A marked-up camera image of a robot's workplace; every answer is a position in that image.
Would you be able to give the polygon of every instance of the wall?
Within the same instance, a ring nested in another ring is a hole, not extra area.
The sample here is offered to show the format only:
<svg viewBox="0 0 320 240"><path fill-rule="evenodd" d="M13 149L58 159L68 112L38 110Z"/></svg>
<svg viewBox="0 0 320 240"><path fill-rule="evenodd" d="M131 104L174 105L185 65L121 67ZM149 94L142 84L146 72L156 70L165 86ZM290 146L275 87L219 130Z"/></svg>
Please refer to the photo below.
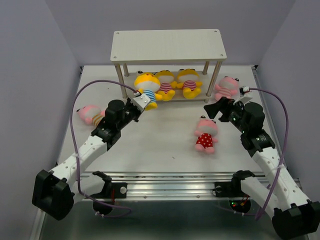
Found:
<svg viewBox="0 0 320 240"><path fill-rule="evenodd" d="M44 0L1 1L0 33L0 238L27 240L35 176L58 158L79 65Z"/></svg>
<svg viewBox="0 0 320 240"><path fill-rule="evenodd" d="M114 31L220 29L227 64L258 64L294 0L46 0L81 65L111 64Z"/></svg>
<svg viewBox="0 0 320 240"><path fill-rule="evenodd" d="M290 121L286 162L312 201L320 201L319 9L318 0L297 0L258 67L261 87L286 104ZM267 100L283 142L283 110L277 101Z"/></svg>

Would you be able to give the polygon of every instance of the yellow plush duck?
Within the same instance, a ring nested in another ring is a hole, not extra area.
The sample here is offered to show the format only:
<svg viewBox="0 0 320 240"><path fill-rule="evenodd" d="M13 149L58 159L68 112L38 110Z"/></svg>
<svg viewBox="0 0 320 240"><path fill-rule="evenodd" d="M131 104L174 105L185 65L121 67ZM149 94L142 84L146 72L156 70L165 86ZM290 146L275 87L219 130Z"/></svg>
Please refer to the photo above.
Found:
<svg viewBox="0 0 320 240"><path fill-rule="evenodd" d="M180 69L177 81L176 87L182 89L183 96L186 99L194 99L201 93L202 82L199 81L199 74L195 69Z"/></svg>
<svg viewBox="0 0 320 240"><path fill-rule="evenodd" d="M134 81L135 88L151 99L151 102L146 106L145 110L156 109L158 107L157 101L163 98L162 95L156 93L161 85L159 79L151 72L138 71L137 75Z"/></svg>
<svg viewBox="0 0 320 240"><path fill-rule="evenodd" d="M162 70L156 72L155 76L161 83L157 93L163 96L163 101L170 101L176 94L176 91L174 90L177 86L177 82L174 81L175 75L169 70Z"/></svg>

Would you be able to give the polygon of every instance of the pink plush toy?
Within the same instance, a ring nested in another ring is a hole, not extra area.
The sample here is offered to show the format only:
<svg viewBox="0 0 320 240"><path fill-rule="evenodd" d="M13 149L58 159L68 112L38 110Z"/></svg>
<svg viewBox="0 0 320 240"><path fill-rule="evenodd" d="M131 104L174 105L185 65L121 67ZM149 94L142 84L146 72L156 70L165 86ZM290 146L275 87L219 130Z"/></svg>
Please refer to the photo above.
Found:
<svg viewBox="0 0 320 240"><path fill-rule="evenodd" d="M195 149L199 152L213 154L215 152L214 145L218 142L218 139L214 138L217 133L218 127L216 122L211 119L206 119L205 116L201 116L194 132L194 135L198 137Z"/></svg>
<svg viewBox="0 0 320 240"><path fill-rule="evenodd" d="M217 91L214 95L215 100L219 101L222 97L230 99L239 91L239 79L225 76L219 84L214 85L214 89Z"/></svg>
<svg viewBox="0 0 320 240"><path fill-rule="evenodd" d="M88 125L95 127L100 123L101 119L105 116L105 111L96 105L87 105L76 111L79 117Z"/></svg>

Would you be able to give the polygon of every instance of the stuffed toy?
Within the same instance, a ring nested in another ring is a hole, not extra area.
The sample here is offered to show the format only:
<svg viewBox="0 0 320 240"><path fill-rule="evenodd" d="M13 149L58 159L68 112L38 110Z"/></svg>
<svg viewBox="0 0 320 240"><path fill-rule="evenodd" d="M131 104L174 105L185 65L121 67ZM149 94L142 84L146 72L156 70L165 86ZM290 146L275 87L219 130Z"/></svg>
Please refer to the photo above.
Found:
<svg viewBox="0 0 320 240"><path fill-rule="evenodd" d="M176 94L174 90L177 86L177 82L174 81L175 75L169 70L162 70L154 74L161 83L157 94L162 95L163 101L170 101Z"/></svg>
<svg viewBox="0 0 320 240"><path fill-rule="evenodd" d="M214 95L214 99L219 101L222 97L231 99L239 91L239 79L225 76L219 82L214 85L214 89L217 93Z"/></svg>
<svg viewBox="0 0 320 240"><path fill-rule="evenodd" d="M141 94L146 94L151 102L146 106L145 110L156 109L158 107L157 101L163 99L163 96L156 93L160 88L160 81L151 72L137 72L137 77L134 81L134 86Z"/></svg>
<svg viewBox="0 0 320 240"><path fill-rule="evenodd" d="M82 121L87 125L98 126L101 119L105 116L105 111L96 105L87 105L76 111Z"/></svg>
<svg viewBox="0 0 320 240"><path fill-rule="evenodd" d="M213 154L215 152L215 144L218 139L214 138L218 133L218 127L214 120L206 119L205 116L201 116L194 135L198 137L195 149L199 152L205 152L207 154Z"/></svg>
<svg viewBox="0 0 320 240"><path fill-rule="evenodd" d="M194 99L201 93L202 82L199 81L199 74L194 69L180 69L177 82L176 87L182 89L183 96L186 99Z"/></svg>

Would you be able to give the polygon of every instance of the gray floor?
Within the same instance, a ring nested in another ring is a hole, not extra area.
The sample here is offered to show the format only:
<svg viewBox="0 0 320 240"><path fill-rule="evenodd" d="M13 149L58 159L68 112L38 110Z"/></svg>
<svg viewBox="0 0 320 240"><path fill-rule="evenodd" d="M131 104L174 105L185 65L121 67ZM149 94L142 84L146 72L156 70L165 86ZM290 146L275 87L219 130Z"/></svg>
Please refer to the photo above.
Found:
<svg viewBox="0 0 320 240"><path fill-rule="evenodd" d="M124 218L102 219L94 215L92 202L82 201L69 215L56 221L46 216L41 240L278 240L265 214L259 221L252 216L233 214L215 205L226 201L144 201L123 202L133 208Z"/></svg>

